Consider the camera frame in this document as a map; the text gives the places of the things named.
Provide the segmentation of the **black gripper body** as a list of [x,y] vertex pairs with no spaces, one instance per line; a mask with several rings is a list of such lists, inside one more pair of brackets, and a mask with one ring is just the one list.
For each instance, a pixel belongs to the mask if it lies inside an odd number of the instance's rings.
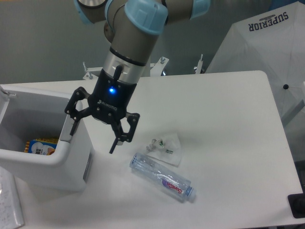
[[119,80],[122,69],[116,69],[114,76],[102,70],[92,94],[88,97],[91,115],[106,123],[119,122],[127,114],[127,105],[137,84]]

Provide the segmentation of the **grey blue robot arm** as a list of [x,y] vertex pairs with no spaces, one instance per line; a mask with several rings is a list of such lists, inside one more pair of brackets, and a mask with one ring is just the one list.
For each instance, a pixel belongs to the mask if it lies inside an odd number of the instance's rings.
[[208,0],[77,0],[75,7],[85,23],[105,22],[111,43],[93,92],[77,88],[65,113],[73,120],[70,135],[88,116],[109,124],[114,145],[133,139],[140,115],[127,111],[158,37],[167,24],[191,20],[207,13]]

